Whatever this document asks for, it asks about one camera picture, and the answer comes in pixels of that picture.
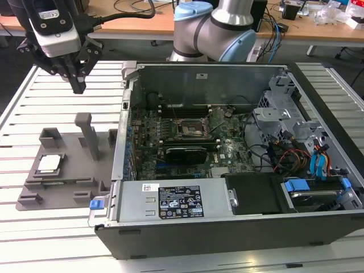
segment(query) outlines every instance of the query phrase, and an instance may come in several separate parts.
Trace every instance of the blue drive bracket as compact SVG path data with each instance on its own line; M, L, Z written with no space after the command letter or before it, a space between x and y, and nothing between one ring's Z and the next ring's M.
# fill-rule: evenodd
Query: blue drive bracket
M349 179L347 179L347 178L343 178L341 180L341 184L344 186L345 189L351 187L351 183L350 183Z
M105 202L103 200L91 200L90 201L90 210L99 210L104 209Z
M284 185L287 192L309 191L309 185L305 179L289 179Z

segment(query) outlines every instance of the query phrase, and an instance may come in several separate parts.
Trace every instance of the blue cable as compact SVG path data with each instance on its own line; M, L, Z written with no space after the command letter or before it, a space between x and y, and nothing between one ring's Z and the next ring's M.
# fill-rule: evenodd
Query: blue cable
M270 63L270 62L273 60L273 58L274 58L274 56L275 56L275 54L276 54L276 52L277 52L277 45L278 45L278 40L279 40L279 28L278 28L277 23L275 23L275 22L274 22L274 25L275 25L276 35L277 35L277 37L276 37L276 39L275 39L273 52L272 52L271 57L269 58L268 63Z

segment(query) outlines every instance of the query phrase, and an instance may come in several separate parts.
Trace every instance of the floor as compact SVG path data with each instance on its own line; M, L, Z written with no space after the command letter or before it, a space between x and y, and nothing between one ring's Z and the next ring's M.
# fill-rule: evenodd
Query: floor
M31 56L16 51L22 38L8 38L9 47L0 48L0 113L2 113L14 93L22 83L32 66ZM150 41L144 40L104 40L104 60L165 60L172 52L172 42L157 41L158 46L152 47ZM358 72L364 67L364 51L352 48L343 52L339 60L335 55L339 48L317 47L315 55L306 55L307 46L291 46L283 44L278 50L273 63L320 62L330 64L348 83L351 83ZM364 73L360 75L353 86L359 95L364 95Z

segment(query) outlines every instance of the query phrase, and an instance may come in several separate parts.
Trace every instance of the warning label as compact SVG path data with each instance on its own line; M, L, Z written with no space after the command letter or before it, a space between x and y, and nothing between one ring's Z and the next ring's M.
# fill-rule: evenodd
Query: warning label
M158 196L161 219L204 216L200 186L159 188Z

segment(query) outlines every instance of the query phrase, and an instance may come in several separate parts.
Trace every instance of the wooden desk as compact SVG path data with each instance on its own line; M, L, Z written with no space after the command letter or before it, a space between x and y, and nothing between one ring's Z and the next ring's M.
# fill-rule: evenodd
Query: wooden desk
M282 14L272 8L279 0L268 0L268 8L277 21L289 26L283 42L289 44L307 44L316 46L348 46L364 47L364 31L352 30L349 26L339 23L336 26L315 26L311 18L297 16L296 20L284 20ZM115 0L90 0L88 12L95 12L98 16L106 16L117 11L113 7ZM122 0L119 9L133 11L129 4L132 0ZM137 4L141 8L149 8L148 3ZM101 30L90 34L91 37L101 39L144 39L144 40L173 40L173 11L172 6L164 6L154 18L135 19L125 18L107 22ZM2 23L13 35L23 36L24 31L15 17L1 17ZM0 29L0 35L8 35ZM257 33L258 42L271 36L271 29L267 22L263 22Z

